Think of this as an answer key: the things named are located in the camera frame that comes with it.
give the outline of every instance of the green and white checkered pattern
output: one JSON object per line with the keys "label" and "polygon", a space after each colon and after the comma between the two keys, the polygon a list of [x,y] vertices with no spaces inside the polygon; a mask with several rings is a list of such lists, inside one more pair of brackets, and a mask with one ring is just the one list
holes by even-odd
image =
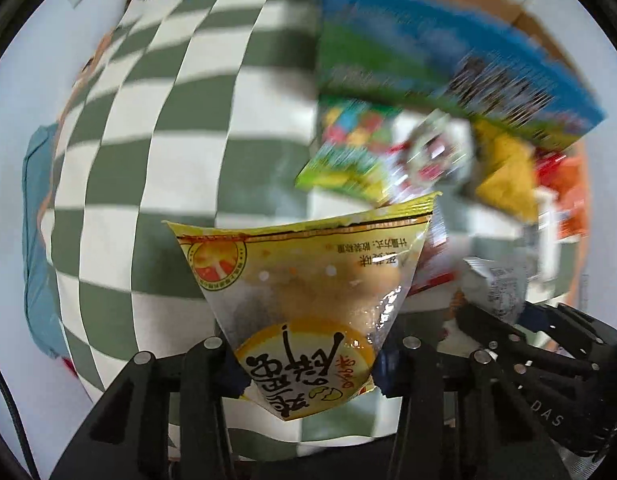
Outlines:
{"label": "green and white checkered pattern", "polygon": [[[367,208],[294,186],[316,123],[316,31],[315,0],[183,0],[159,22],[115,30],[60,132],[42,222],[68,348],[93,399],[136,352],[179,354],[214,333],[162,220],[256,227]],[[458,257],[518,243],[521,229],[504,215],[446,191]],[[574,250],[564,245],[562,259]],[[568,288],[569,272],[547,297]],[[444,301],[418,295],[405,309]],[[392,433],[400,402],[375,391],[291,422],[245,400],[226,404],[234,451],[270,460]],[[177,445],[176,399],[171,412]]]}

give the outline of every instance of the colorful snack package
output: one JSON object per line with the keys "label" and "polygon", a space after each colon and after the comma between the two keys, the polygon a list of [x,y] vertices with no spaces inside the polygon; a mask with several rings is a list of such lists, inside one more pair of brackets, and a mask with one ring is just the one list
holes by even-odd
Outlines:
{"label": "colorful snack package", "polygon": [[365,387],[411,286],[435,197],[262,229],[168,222],[257,386],[248,398],[293,420]]}
{"label": "colorful snack package", "polygon": [[535,171],[543,186],[557,193],[559,238],[588,233],[588,189],[580,156],[536,152]]}
{"label": "colorful snack package", "polygon": [[391,124],[399,111],[358,99],[322,97],[321,145],[296,186],[319,186],[383,205],[388,185],[381,155],[391,146]]}
{"label": "colorful snack package", "polygon": [[[411,110],[404,110],[397,116],[393,123],[394,141],[396,143],[382,157],[389,176],[389,188],[387,190],[389,203],[413,200],[433,190],[432,187],[422,187],[419,180],[414,181],[409,171],[409,157],[412,153],[413,138],[417,138],[423,130],[427,130],[429,127],[445,126],[453,134],[454,139],[465,136],[467,139],[461,139],[462,144],[473,145],[471,127],[468,121],[454,119],[446,122],[446,119],[445,114],[441,114],[439,110],[432,112],[428,116],[423,116]],[[464,172],[472,159],[473,149],[471,148],[471,155],[467,157],[466,161],[459,165],[452,165],[451,173],[455,181],[460,182],[464,180],[463,175],[459,174]],[[428,288],[451,282],[455,278],[454,268],[455,261],[449,251],[444,218],[439,205],[436,203],[426,234],[425,244],[415,269],[409,296]]]}

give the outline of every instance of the black cable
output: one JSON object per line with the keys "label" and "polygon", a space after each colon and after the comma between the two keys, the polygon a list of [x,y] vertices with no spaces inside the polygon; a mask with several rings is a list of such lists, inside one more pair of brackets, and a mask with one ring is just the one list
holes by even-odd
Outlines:
{"label": "black cable", "polygon": [[22,453],[24,454],[24,459],[26,460],[26,465],[28,466],[31,477],[33,478],[33,480],[40,480],[40,473],[37,471],[35,459],[32,456],[31,446],[29,445],[28,438],[26,437],[26,431],[24,430],[24,425],[22,424],[20,412],[17,411],[15,399],[13,399],[11,391],[8,388],[8,384],[6,384],[6,381],[4,380],[4,376],[2,375],[1,370],[0,392],[2,392],[2,396],[4,397],[4,401],[6,402],[6,405],[8,407],[8,411],[11,413],[11,419],[13,419],[13,425],[15,426],[17,439],[20,441]]}

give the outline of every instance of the yellow snack bag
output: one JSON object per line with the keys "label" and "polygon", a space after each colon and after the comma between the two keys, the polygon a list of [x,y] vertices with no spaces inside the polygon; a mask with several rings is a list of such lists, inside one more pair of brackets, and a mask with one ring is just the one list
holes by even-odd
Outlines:
{"label": "yellow snack bag", "polygon": [[249,399],[293,420],[366,388],[411,286],[436,195],[260,229],[167,222],[252,378]]}
{"label": "yellow snack bag", "polygon": [[538,184],[531,153],[521,140],[484,120],[476,121],[474,130],[485,170],[476,196],[522,222],[536,223]]}

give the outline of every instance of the cardboard box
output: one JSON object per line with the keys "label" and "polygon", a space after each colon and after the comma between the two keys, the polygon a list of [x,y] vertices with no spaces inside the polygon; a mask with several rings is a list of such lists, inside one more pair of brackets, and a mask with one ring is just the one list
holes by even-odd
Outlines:
{"label": "cardboard box", "polygon": [[509,0],[323,0],[325,93],[477,114],[564,149],[603,118],[569,65]]}

